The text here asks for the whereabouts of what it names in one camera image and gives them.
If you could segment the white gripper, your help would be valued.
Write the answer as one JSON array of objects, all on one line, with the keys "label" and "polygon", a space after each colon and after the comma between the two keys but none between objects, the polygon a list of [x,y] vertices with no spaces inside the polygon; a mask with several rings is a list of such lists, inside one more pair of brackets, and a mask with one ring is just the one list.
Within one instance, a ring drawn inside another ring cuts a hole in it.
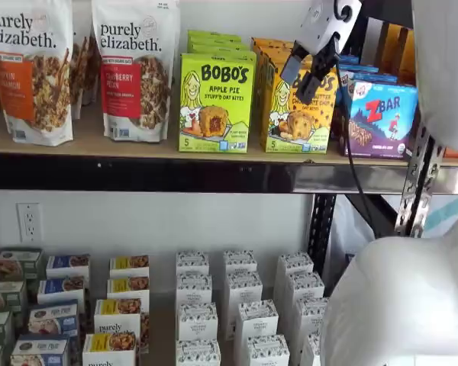
[{"label": "white gripper", "polygon": [[344,49],[361,8],[359,0],[310,1],[299,28],[299,41],[294,42],[281,71],[282,80],[294,82],[302,66],[311,67],[296,92],[303,104],[312,102],[324,77],[339,63],[339,53]]}]

